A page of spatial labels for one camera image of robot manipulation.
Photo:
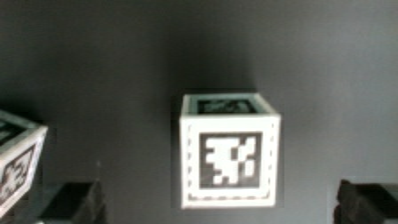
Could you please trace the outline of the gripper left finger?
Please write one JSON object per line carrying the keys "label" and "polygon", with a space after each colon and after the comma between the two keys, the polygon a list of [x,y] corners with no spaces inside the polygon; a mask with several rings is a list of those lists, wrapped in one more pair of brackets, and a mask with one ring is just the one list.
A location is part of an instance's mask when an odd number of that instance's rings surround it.
{"label": "gripper left finger", "polygon": [[61,185],[40,212],[37,224],[108,224],[97,182],[69,182]]}

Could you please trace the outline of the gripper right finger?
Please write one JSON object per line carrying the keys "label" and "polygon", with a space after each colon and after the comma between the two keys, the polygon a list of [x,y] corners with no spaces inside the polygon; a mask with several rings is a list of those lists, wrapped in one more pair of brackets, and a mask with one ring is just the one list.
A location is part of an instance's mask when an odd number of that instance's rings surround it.
{"label": "gripper right finger", "polygon": [[398,224],[398,184],[340,180],[332,224]]}

